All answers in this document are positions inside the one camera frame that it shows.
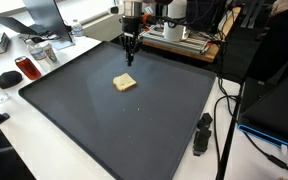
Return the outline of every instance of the black mat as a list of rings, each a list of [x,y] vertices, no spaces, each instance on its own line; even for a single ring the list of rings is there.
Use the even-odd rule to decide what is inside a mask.
[[[129,73],[126,92],[113,78]],[[103,42],[22,88],[20,95],[116,179],[172,179],[215,74]]]

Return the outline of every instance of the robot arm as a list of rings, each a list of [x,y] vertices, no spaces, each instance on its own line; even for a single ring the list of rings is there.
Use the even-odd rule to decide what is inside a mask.
[[[122,31],[120,42],[125,49],[125,58],[128,66],[132,65],[134,53],[139,50],[142,23],[142,3],[158,3],[167,5],[173,0],[123,0],[124,15],[122,17]]]

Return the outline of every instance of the desk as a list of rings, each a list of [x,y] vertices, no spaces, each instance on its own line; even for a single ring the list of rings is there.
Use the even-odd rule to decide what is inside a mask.
[[[287,162],[280,148],[258,138],[250,137],[264,152]],[[279,177],[288,179],[288,171],[267,160],[263,154],[255,149],[246,136],[235,128],[225,180],[278,179]]]
[[[241,8],[239,8],[239,7],[234,8],[232,11],[233,15],[231,15],[227,19],[227,21],[225,22],[225,24],[223,26],[223,33],[225,34],[225,36],[227,36],[228,33],[230,32],[230,30],[233,27],[233,24],[234,24],[236,18],[238,17],[240,11],[241,11]],[[185,49],[175,48],[175,47],[169,46],[167,44],[161,44],[161,43],[158,43],[157,41],[156,42],[147,41],[147,40],[145,40],[145,38],[143,39],[143,44],[146,46],[153,47],[153,48],[162,49],[165,51],[173,52],[176,54],[180,54],[183,56],[199,59],[199,60],[210,62],[210,63],[214,61],[217,53],[219,52],[219,48],[216,45],[210,46],[209,49],[206,51],[206,53],[204,55],[201,55],[197,51],[191,52],[191,51],[187,51]]]
[[[77,39],[76,46],[56,52],[59,59],[57,66],[72,60],[99,43],[90,38]],[[18,37],[12,37],[7,53],[0,55],[0,74],[10,70],[19,71],[14,59],[22,55],[31,57]],[[0,113],[7,112],[11,118],[2,123],[0,129],[32,174],[42,180],[113,179],[92,157],[18,95],[18,90],[31,82],[24,75],[23,78],[17,86],[6,89],[11,98],[0,105]],[[229,94],[233,95],[238,94],[240,88],[237,83],[226,80],[224,80],[224,87]],[[221,96],[219,87],[215,83],[204,112],[210,112],[212,115],[214,104]],[[221,117],[217,123],[219,147],[222,152],[231,122],[226,101],[219,103],[217,112]],[[193,139],[186,149],[174,179],[214,179],[217,173],[214,137],[210,138],[208,151],[201,157],[193,156],[192,146]]]

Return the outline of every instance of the red container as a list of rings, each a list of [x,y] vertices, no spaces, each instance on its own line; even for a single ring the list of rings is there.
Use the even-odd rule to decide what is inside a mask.
[[[35,80],[41,77],[40,71],[34,66],[32,61],[25,57],[21,56],[15,59],[15,63],[18,68],[30,79]]]

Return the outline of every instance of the computer monitor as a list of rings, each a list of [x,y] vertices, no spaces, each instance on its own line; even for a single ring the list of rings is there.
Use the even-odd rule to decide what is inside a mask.
[[[226,3],[231,0],[187,0],[186,22],[196,31],[216,34]]]
[[[37,25],[43,26],[50,32],[61,37],[60,40],[51,42],[54,48],[63,49],[74,45],[54,0],[22,1]]]

